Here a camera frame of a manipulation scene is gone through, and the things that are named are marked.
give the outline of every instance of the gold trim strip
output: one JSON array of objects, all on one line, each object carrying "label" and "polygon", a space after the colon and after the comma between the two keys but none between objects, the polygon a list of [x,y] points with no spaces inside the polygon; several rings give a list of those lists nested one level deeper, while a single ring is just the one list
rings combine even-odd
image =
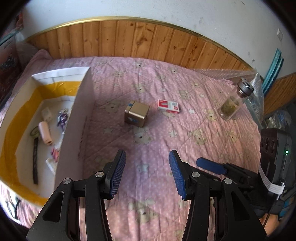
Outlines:
[{"label": "gold trim strip", "polygon": [[180,27],[180,26],[171,24],[171,23],[166,23],[166,22],[162,22],[162,21],[158,21],[158,20],[153,20],[153,19],[148,19],[148,18],[127,17],[127,16],[120,16],[120,17],[116,17],[116,16],[105,16],[105,17],[83,18],[83,19],[78,19],[78,20],[74,20],[74,21],[62,23],[62,24],[59,24],[59,25],[56,25],[56,26],[47,28],[47,29],[45,29],[43,31],[40,31],[38,33],[33,34],[32,36],[28,37],[25,41],[27,42],[27,41],[31,40],[32,38],[34,38],[34,37],[36,37],[38,35],[44,34],[46,32],[49,32],[51,30],[55,30],[55,29],[58,29],[58,28],[62,28],[62,27],[66,27],[66,26],[71,26],[71,25],[79,24],[79,23],[88,23],[88,22],[96,22],[96,21],[107,21],[107,20],[129,20],[129,21],[135,21],[135,22],[153,23],[153,24],[158,24],[158,25],[169,27],[169,28],[173,28],[173,29],[176,29],[176,30],[180,30],[180,31],[183,31],[183,32],[188,33],[188,34],[192,34],[192,35],[194,35],[196,37],[199,37],[201,39],[204,39],[207,42],[209,42],[211,44],[214,44],[217,47],[223,49],[225,52],[227,52],[231,56],[233,56],[236,59],[238,59],[239,61],[241,61],[245,66],[247,66],[250,69],[253,69],[253,67],[251,67],[242,58],[240,58],[235,53],[233,53],[232,51],[230,51],[229,49],[225,48],[223,45],[215,42],[212,39],[209,39],[209,38],[207,38],[207,37],[205,37],[205,36],[203,36],[203,35],[201,35],[201,34],[199,34],[197,32],[191,31],[189,29],[186,29],[186,28],[183,28],[183,27]]}]

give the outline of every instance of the small box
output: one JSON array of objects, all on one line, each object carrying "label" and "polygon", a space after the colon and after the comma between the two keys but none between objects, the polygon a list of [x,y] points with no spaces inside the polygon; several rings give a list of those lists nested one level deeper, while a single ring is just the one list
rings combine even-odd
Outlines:
[{"label": "small box", "polygon": [[179,113],[179,105],[177,102],[168,101],[168,100],[158,100],[157,109],[160,111],[170,112],[170,113]]},{"label": "small box", "polygon": [[48,107],[41,111],[41,115],[43,117],[43,120],[46,122],[50,122],[52,120],[52,113],[50,112]]},{"label": "small box", "polygon": [[143,127],[148,114],[149,106],[131,101],[124,113],[124,121],[134,126]]}]

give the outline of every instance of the electrical outlet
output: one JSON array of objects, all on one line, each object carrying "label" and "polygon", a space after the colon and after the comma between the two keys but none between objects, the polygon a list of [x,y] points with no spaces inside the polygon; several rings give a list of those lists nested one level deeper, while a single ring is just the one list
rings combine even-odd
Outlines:
[{"label": "electrical outlet", "polygon": [[279,40],[282,41],[283,40],[283,33],[281,32],[280,29],[278,29],[276,35],[279,37]]}]

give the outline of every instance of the white box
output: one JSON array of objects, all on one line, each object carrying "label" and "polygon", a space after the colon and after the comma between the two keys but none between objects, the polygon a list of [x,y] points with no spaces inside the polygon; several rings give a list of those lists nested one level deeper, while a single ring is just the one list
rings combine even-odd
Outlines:
[{"label": "white box", "polygon": [[[85,122],[94,105],[89,67],[57,69],[32,75],[16,94],[0,127],[0,180],[18,196],[42,207],[60,182],[82,179],[83,162],[78,159]],[[38,184],[33,183],[33,138],[30,131],[43,121],[41,111],[49,107],[51,136],[60,145],[54,176],[46,164],[52,146],[38,142]],[[65,134],[57,127],[59,110],[69,109]]]},{"label": "white box", "polygon": [[170,113],[179,113],[179,104],[177,102],[168,101],[168,100],[157,100],[157,109],[160,111],[170,112]]}]

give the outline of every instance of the bed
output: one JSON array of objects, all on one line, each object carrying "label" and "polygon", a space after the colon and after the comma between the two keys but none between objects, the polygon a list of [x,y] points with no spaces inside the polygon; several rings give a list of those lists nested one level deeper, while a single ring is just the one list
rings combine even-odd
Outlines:
[{"label": "bed", "polygon": [[[84,129],[87,138],[82,140],[86,144],[81,150],[84,178],[102,170],[118,149],[124,149],[127,155],[118,194],[105,202],[113,240],[182,239],[190,202],[183,201],[177,193],[168,162],[172,149],[192,166],[196,166],[197,158],[205,157],[257,172],[260,133],[247,107],[244,105],[227,122],[216,111],[233,88],[231,82],[155,60],[120,57],[54,60],[48,52],[40,50],[17,81],[12,97],[1,111],[0,123],[13,95],[29,76],[76,66],[91,67],[96,95],[92,117]],[[157,99],[178,102],[181,112],[158,112]],[[143,128],[123,121],[124,110],[131,100],[150,106]],[[25,200],[18,201],[4,186],[1,193],[1,203],[10,206],[11,216],[29,228],[40,208]],[[17,216],[13,213],[16,204]],[[81,205],[81,240],[86,240],[83,213]],[[212,240],[213,235],[211,209],[208,239]]]}]

